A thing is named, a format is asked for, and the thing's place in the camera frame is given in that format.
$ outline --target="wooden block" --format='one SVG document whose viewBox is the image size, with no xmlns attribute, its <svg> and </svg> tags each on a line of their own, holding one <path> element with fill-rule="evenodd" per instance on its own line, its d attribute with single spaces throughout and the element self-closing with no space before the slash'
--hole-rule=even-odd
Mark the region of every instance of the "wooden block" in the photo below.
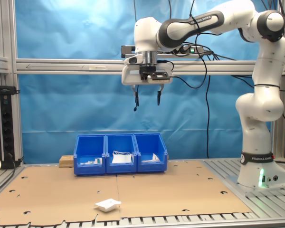
<svg viewBox="0 0 285 228">
<path fill-rule="evenodd" d="M 59 160 L 60 168 L 72 168 L 74 167 L 73 156 L 72 155 L 63 155 Z"/>
</svg>

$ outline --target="aluminum frame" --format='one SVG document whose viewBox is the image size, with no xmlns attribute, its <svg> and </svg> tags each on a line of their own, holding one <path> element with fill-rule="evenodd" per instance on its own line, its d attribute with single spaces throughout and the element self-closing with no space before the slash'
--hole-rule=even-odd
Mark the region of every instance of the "aluminum frame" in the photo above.
<svg viewBox="0 0 285 228">
<path fill-rule="evenodd" d="M 120 75 L 122 60 L 69 60 L 69 59 L 19 59 L 15 22 L 15 0 L 0 0 L 0 85 L 19 89 L 18 74 L 66 75 Z M 210 75 L 251 74 L 255 61 L 206 61 Z M 202 75 L 201 61 L 174 61 L 177 75 Z M 281 88 L 285 90 L 285 77 Z M 285 92 L 281 92 L 285 104 Z M 19 95 L 12 96 L 15 159 L 23 156 Z M 285 121 L 272 124 L 272 150 L 276 157 L 285 156 Z"/>
<path fill-rule="evenodd" d="M 44 228 L 89 228 L 89 227 L 154 227 L 154 228 L 220 228 L 220 227 L 246 227 L 246 228 L 275 228 L 285 227 L 285 190 L 271 191 L 267 193 L 251 193 L 244 197 L 225 179 L 230 175 L 238 175 L 240 169 L 239 159 L 197 159 L 210 169 L 252 212 L 232 214 L 210 214 L 189 216 L 161 216 L 148 218 L 123 218 L 119 222 L 98 222 L 97 218 L 89 222 L 63 222 L 60 225 Z M 57 166 L 57 164 L 24 165 L 17 168 L 12 182 L 27 167 Z M 0 171 L 0 183 L 10 175 L 12 171 Z M 28 225 L 19 225 L 18 228 L 35 228 Z"/>
<path fill-rule="evenodd" d="M 281 1 L 284 12 L 285 12 L 285 0 Z M 278 4 L 278 11 L 281 11 L 280 4 Z M 281 90 L 285 90 L 285 77 L 281 78 L 280 83 Z M 285 92 L 280 93 L 281 100 L 284 103 L 284 113 L 285 116 Z M 284 158 L 285 157 L 285 119 L 281 116 L 278 120 L 272 122 L 271 124 L 271 149 L 275 157 Z"/>
<path fill-rule="evenodd" d="M 15 0 L 0 0 L 0 85 L 15 86 L 19 89 L 18 74 L 65 74 L 65 75 L 120 75 L 124 62 L 122 60 L 71 60 L 71 59 L 20 59 L 17 58 L 17 37 L 16 37 L 16 22 L 15 22 Z M 177 75 L 197 76 L 202 75 L 205 71 L 202 61 L 174 61 L 174 73 Z M 247 75 L 252 74 L 255 61 L 206 61 L 208 72 L 210 75 Z M 283 71 L 281 88 L 285 89 L 285 67 Z M 285 92 L 281 93 L 281 99 L 285 103 Z M 22 134 L 21 134 L 21 119 L 20 119 L 20 100 L 19 95 L 12 96 L 13 109 L 13 128 L 15 142 L 15 159 L 22 157 Z M 285 156 L 285 122 L 284 119 L 279 119 L 272 124 L 272 149 L 276 157 Z M 232 167 L 221 167 L 220 160 L 203 160 L 203 163 L 212 171 L 218 173 L 221 179 L 224 179 L 222 173 L 235 172 Z M 26 165 L 17 169 L 19 174 Z M 0 183 L 10 173 L 3 171 L 0 175 Z M 226 216 L 216 218 L 222 221 L 214 221 L 215 215 L 201 216 L 194 223 L 186 222 L 180 224 L 153 224 L 148 225 L 131 225 L 129 222 L 122 221 L 118 227 L 285 227 L 285 218 L 270 218 L 270 219 L 241 219 L 240 215 Z M 67 228 L 67 224 L 61 224 L 57 228 Z M 77 225 L 69 224 L 69 227 L 77 228 Z M 82 224 L 82 227 L 89 227 L 87 224 Z"/>
</svg>

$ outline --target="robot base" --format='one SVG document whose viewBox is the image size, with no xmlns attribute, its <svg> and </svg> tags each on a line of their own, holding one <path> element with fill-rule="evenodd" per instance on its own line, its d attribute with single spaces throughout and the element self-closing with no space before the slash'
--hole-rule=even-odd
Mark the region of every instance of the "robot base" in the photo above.
<svg viewBox="0 0 285 228">
<path fill-rule="evenodd" d="M 285 189 L 285 170 L 275 161 L 269 163 L 249 162 L 241 166 L 238 177 L 227 177 L 244 194 L 248 192 Z"/>
<path fill-rule="evenodd" d="M 283 187 L 272 187 L 272 188 L 249 188 L 244 185 L 241 185 L 238 183 L 238 176 L 227 176 L 226 182 L 231 185 L 232 188 L 228 186 L 228 188 L 233 193 L 240 193 L 242 196 L 245 197 L 251 197 L 251 194 L 257 194 L 258 192 L 263 192 L 265 194 L 267 191 L 273 191 L 273 190 L 285 190 L 285 184 Z"/>
</svg>

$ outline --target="item in bin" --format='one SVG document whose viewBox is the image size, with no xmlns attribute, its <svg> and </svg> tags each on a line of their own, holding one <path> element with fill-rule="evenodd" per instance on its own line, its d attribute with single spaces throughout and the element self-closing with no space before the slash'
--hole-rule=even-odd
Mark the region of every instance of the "item in bin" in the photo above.
<svg viewBox="0 0 285 228">
<path fill-rule="evenodd" d="M 132 155 L 130 152 L 113 151 L 112 163 L 131 163 Z"/>
<path fill-rule="evenodd" d="M 153 154 L 153 157 L 152 157 L 152 160 L 145 160 L 145 161 L 142 161 L 143 162 L 160 162 L 161 160 L 156 156 L 156 154 L 154 153 Z"/>
<path fill-rule="evenodd" d="M 80 163 L 81 165 L 91 165 L 91 164 L 102 164 L 103 159 L 102 158 L 95 158 L 95 161 L 88 161 L 88 162 L 83 162 Z"/>
<path fill-rule="evenodd" d="M 104 201 L 101 201 L 99 203 L 96 203 L 95 205 L 98 206 L 98 208 L 103 211 L 103 212 L 108 212 L 111 211 L 113 209 L 116 209 L 118 207 L 118 205 L 120 205 L 121 202 L 120 201 L 116 201 L 114 199 L 107 199 Z"/>
</svg>

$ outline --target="green indicator light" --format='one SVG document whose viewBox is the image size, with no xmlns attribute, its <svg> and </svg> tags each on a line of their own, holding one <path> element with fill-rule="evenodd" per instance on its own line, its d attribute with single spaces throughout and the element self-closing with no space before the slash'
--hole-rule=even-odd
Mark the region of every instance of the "green indicator light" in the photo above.
<svg viewBox="0 0 285 228">
<path fill-rule="evenodd" d="M 263 174 L 264 174 L 264 169 L 261 169 L 261 171 L 260 171 L 260 177 L 259 177 L 259 181 L 258 181 L 258 186 L 259 186 L 259 187 L 262 186 Z"/>
</svg>

